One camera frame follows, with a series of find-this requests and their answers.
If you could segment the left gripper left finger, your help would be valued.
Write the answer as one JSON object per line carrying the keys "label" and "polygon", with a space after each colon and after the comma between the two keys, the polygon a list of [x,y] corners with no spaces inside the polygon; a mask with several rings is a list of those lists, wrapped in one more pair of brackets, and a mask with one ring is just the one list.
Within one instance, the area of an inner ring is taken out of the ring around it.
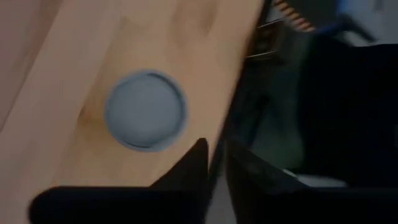
{"label": "left gripper left finger", "polygon": [[29,205],[31,223],[204,223],[208,143],[200,138],[148,187],[53,187]]}

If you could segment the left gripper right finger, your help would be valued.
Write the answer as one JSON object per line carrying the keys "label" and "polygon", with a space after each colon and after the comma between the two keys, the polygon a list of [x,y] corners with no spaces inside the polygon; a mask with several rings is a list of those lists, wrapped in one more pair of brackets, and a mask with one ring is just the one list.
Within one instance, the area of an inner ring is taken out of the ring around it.
{"label": "left gripper right finger", "polygon": [[226,181],[237,223],[397,223],[397,190],[310,187],[235,142]]}

